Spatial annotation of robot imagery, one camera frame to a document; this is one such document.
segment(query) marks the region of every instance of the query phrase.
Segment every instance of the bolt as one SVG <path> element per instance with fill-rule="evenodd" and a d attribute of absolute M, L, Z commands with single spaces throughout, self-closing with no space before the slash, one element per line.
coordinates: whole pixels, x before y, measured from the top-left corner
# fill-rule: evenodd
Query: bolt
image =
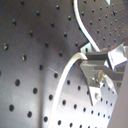
<path fill-rule="evenodd" d="M 95 98 L 96 98 L 96 100 L 100 100 L 100 99 L 101 99 L 101 96 L 100 96 L 100 94 L 98 94 L 98 93 L 95 93 Z"/>

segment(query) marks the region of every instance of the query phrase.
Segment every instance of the perforated metal panel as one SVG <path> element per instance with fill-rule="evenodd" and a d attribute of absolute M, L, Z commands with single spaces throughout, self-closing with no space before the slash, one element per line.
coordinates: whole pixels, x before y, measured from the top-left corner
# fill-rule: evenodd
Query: perforated metal panel
<path fill-rule="evenodd" d="M 128 36 L 128 1 L 79 0 L 82 21 L 99 48 Z M 0 1 L 0 128 L 47 128 L 68 60 L 88 41 L 71 0 Z M 53 128 L 106 128 L 117 96 L 107 85 L 91 106 L 78 61 L 65 82 Z"/>

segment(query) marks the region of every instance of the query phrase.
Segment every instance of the white cable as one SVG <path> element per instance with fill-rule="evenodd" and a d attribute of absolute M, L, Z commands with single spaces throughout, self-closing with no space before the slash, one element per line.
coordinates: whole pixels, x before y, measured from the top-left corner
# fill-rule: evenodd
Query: white cable
<path fill-rule="evenodd" d="M 64 82 L 65 82 L 65 79 L 68 75 L 68 72 L 70 71 L 72 65 L 79 59 L 86 60 L 87 58 L 83 53 L 76 53 L 69 60 L 69 62 L 67 63 L 67 65 L 65 66 L 65 68 L 63 70 L 63 73 L 60 77 L 60 80 L 59 80 L 59 83 L 58 83 L 58 86 L 57 86 L 57 89 L 56 89 L 56 92 L 55 92 L 55 96 L 54 96 L 54 100 L 53 100 L 53 104 L 52 104 L 52 109 L 51 109 L 50 116 L 49 116 L 49 121 L 48 121 L 48 128 L 53 128 L 52 127 L 52 121 L 55 117 L 56 107 L 57 107 L 57 104 L 58 104 L 58 101 L 59 101 L 59 97 L 60 97 Z"/>
<path fill-rule="evenodd" d="M 74 2 L 74 12 L 75 12 L 75 16 L 76 16 L 76 20 L 78 22 L 79 27 L 81 28 L 83 34 L 86 36 L 86 38 L 90 41 L 90 43 L 92 44 L 93 48 L 99 52 L 100 49 L 98 48 L 98 46 L 96 45 L 95 41 L 93 40 L 93 38 L 90 36 L 90 34 L 88 33 L 87 29 L 84 27 L 84 24 L 81 20 L 80 14 L 79 14 L 79 10 L 78 10 L 78 0 L 73 0 Z"/>

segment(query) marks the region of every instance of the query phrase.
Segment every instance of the hole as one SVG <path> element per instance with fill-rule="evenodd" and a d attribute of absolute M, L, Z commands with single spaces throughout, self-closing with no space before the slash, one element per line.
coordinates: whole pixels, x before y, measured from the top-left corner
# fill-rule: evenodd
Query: hole
<path fill-rule="evenodd" d="M 67 38 L 67 33 L 66 32 L 64 33 L 64 37 Z"/>
<path fill-rule="evenodd" d="M 58 78 L 58 73 L 55 73 L 55 74 L 54 74 L 54 77 L 55 77 L 55 78 Z"/>
<path fill-rule="evenodd" d="M 77 42 L 75 43 L 75 46 L 78 47 L 78 43 Z"/>
<path fill-rule="evenodd" d="M 93 113 L 94 113 L 94 111 L 92 110 L 92 111 L 91 111 L 91 114 L 93 114 Z"/>
<path fill-rule="evenodd" d="M 78 86 L 78 90 L 79 90 L 79 91 L 81 90 L 81 86 Z"/>
<path fill-rule="evenodd" d="M 89 95 L 89 91 L 87 91 L 87 95 Z"/>
<path fill-rule="evenodd" d="M 32 31 L 32 30 L 30 30 L 29 35 L 30 35 L 31 37 L 33 37 L 33 31 Z"/>
<path fill-rule="evenodd" d="M 58 121 L 58 125 L 61 125 L 61 120 Z"/>
<path fill-rule="evenodd" d="M 92 9 L 92 12 L 94 13 L 94 9 Z"/>
<path fill-rule="evenodd" d="M 62 57 L 63 56 L 63 53 L 62 51 L 59 52 L 59 56 Z"/>
<path fill-rule="evenodd" d="M 92 25 L 92 21 L 90 21 L 90 25 Z"/>
<path fill-rule="evenodd" d="M 12 21 L 12 25 L 13 25 L 13 26 L 16 26 L 16 25 L 17 25 L 17 23 L 16 23 L 16 20 L 15 20 L 15 19 L 13 19 L 13 21 Z"/>
<path fill-rule="evenodd" d="M 100 112 L 98 112 L 98 116 L 100 116 Z"/>
<path fill-rule="evenodd" d="M 40 16 L 40 11 L 37 11 L 36 12 L 36 15 L 39 17 Z"/>
<path fill-rule="evenodd" d="M 46 48 L 48 48 L 48 47 L 49 47 L 48 42 L 45 42 L 45 47 L 46 47 Z"/>
<path fill-rule="evenodd" d="M 83 112 L 86 112 L 86 108 L 83 108 Z"/>
<path fill-rule="evenodd" d="M 43 65 L 40 64 L 40 65 L 39 65 L 39 69 L 40 69 L 40 70 L 43 70 L 43 68 L 44 68 Z"/>
<path fill-rule="evenodd" d="M 37 92 L 38 92 L 38 89 L 37 88 L 33 88 L 33 93 L 37 94 Z"/>
<path fill-rule="evenodd" d="M 103 101 L 103 98 L 101 98 L 100 100 L 101 100 L 101 102 L 102 102 L 102 101 Z"/>
<path fill-rule="evenodd" d="M 105 25 L 105 26 L 104 26 L 104 28 L 106 29 L 106 28 L 107 28 L 107 26 Z"/>
<path fill-rule="evenodd" d="M 70 123 L 70 125 L 69 125 L 70 127 L 72 127 L 73 126 L 73 123 Z"/>
<path fill-rule="evenodd" d="M 15 85 L 16 85 L 16 86 L 19 86 L 19 85 L 20 85 L 20 80 L 19 80 L 19 79 L 16 79 Z"/>
<path fill-rule="evenodd" d="M 14 111 L 14 106 L 12 104 L 9 106 L 9 110 L 10 112 Z"/>
<path fill-rule="evenodd" d="M 81 15 L 84 16 L 84 12 L 81 12 Z"/>
<path fill-rule="evenodd" d="M 45 116 L 45 117 L 44 117 L 44 122 L 47 122 L 47 121 L 48 121 L 48 117 Z"/>
<path fill-rule="evenodd" d="M 22 4 L 22 5 L 25 5 L 25 1 L 24 1 L 24 0 L 21 0 L 21 4 Z"/>
<path fill-rule="evenodd" d="M 76 109 L 76 108 L 77 108 L 77 104 L 74 105 L 74 109 Z"/>
<path fill-rule="evenodd" d="M 101 21 L 101 18 L 99 17 L 99 21 Z"/>
<path fill-rule="evenodd" d="M 53 22 L 51 22 L 51 27 L 53 27 L 53 28 L 55 27 L 55 24 Z"/>
<path fill-rule="evenodd" d="M 82 128 L 82 125 L 80 125 L 80 128 Z"/>
<path fill-rule="evenodd" d="M 27 59 L 27 56 L 23 54 L 23 55 L 22 55 L 22 60 L 23 60 L 23 61 L 26 61 L 26 59 Z"/>
<path fill-rule="evenodd" d="M 63 104 L 63 105 L 66 105 L 66 100 L 63 100 L 63 101 L 62 101 L 62 104 Z"/>
<path fill-rule="evenodd" d="M 49 95 L 49 100 L 52 100 L 52 99 L 53 99 L 53 95 L 50 94 L 50 95 Z"/>
<path fill-rule="evenodd" d="M 99 33 L 100 33 L 100 31 L 99 31 L 99 30 L 97 30 L 97 33 L 99 34 Z"/>
<path fill-rule="evenodd" d="M 57 10 L 60 10 L 60 6 L 59 6 L 59 5 L 56 5 L 56 9 L 57 9 Z"/>
<path fill-rule="evenodd" d="M 4 44 L 4 50 L 6 51 L 6 50 L 8 50 L 8 48 L 9 48 L 9 45 L 8 44 Z"/>
<path fill-rule="evenodd" d="M 116 12 L 115 12 L 115 11 L 113 11 L 113 15 L 114 15 L 114 16 L 116 15 Z"/>
<path fill-rule="evenodd" d="M 87 3 L 87 1 L 86 1 L 86 0 L 84 0 L 84 3 L 86 4 L 86 3 Z"/>
<path fill-rule="evenodd" d="M 70 80 L 67 80 L 67 85 L 70 85 L 70 83 L 71 83 Z"/>
<path fill-rule="evenodd" d="M 103 37 L 103 40 L 105 41 L 105 37 Z"/>
<path fill-rule="evenodd" d="M 85 51 L 88 52 L 88 48 L 85 48 Z"/>
<path fill-rule="evenodd" d="M 71 16 L 68 16 L 68 20 L 71 21 Z"/>
<path fill-rule="evenodd" d="M 28 118 L 31 118 L 32 117 L 32 112 L 29 111 L 28 114 L 27 114 Z"/>

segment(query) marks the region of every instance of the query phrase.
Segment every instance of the metal plate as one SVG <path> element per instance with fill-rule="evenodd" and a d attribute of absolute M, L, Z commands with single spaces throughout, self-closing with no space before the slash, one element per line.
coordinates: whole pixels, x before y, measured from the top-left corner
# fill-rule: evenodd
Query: metal plate
<path fill-rule="evenodd" d="M 79 0 L 83 23 L 100 48 L 122 43 L 128 35 L 128 2 L 112 2 L 106 8 L 103 0 Z M 0 1 L 0 127 L 47 128 L 60 75 L 78 47 L 87 42 L 71 1 Z M 106 85 L 101 101 L 91 106 L 79 64 L 67 77 L 53 127 L 106 128 L 116 95 Z"/>

